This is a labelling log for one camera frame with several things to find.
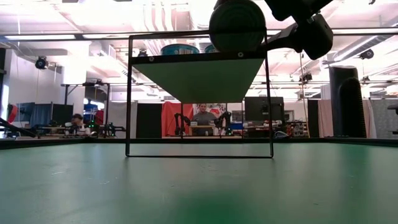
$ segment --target black monitor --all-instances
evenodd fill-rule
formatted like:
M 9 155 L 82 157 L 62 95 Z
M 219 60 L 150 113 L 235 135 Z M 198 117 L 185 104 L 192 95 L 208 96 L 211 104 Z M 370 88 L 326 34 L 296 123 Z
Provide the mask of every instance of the black monitor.
M 268 118 L 268 97 L 255 96 L 244 98 L 244 114 L 246 121 L 265 121 Z M 285 121 L 284 98 L 271 97 L 273 121 Z

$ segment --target man in gray shirt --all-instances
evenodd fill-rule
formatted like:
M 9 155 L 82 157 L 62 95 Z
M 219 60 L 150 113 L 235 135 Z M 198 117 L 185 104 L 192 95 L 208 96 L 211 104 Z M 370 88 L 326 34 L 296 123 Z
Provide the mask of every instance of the man in gray shirt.
M 193 116 L 192 121 L 196 121 L 198 126 L 210 125 L 210 121 L 216 119 L 213 113 L 207 112 L 207 105 L 205 103 L 199 104 L 199 112 Z M 209 136 L 213 135 L 213 128 L 192 128 L 192 134 L 194 136 L 206 136 L 208 132 Z

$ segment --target person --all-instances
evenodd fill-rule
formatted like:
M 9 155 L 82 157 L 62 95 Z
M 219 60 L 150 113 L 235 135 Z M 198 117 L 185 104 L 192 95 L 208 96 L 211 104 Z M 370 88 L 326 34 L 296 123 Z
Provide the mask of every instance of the person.
M 83 116 L 81 114 L 74 114 L 72 116 L 71 120 L 72 125 L 78 126 L 77 129 L 77 135 L 86 135 L 89 136 L 91 133 L 91 130 L 89 127 L 85 127 L 85 124 L 83 122 Z
M 199 104 L 199 112 L 193 116 L 193 121 L 198 123 L 198 126 L 205 126 L 210 125 L 210 121 L 216 119 L 216 116 L 213 113 L 207 112 L 207 105 L 206 103 Z M 213 128 L 193 128 L 192 134 L 194 136 L 212 136 L 213 135 Z

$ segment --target red curtain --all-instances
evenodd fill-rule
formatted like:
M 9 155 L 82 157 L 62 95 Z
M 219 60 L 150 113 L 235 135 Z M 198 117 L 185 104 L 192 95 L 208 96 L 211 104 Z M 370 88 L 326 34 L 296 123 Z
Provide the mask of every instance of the red curtain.
M 173 136 L 175 135 L 175 113 L 181 113 L 181 104 L 180 103 L 171 103 L 165 102 L 162 107 L 162 136 Z M 193 106 L 192 105 L 184 105 L 183 106 L 183 114 L 189 120 L 193 118 Z M 185 133 L 188 134 L 188 125 L 184 123 Z

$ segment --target shelf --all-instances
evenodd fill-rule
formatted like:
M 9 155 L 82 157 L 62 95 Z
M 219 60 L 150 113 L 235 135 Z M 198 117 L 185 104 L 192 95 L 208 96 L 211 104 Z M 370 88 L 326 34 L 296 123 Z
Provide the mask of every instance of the shelf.
M 131 65 L 182 103 L 240 103 L 264 52 L 133 57 Z

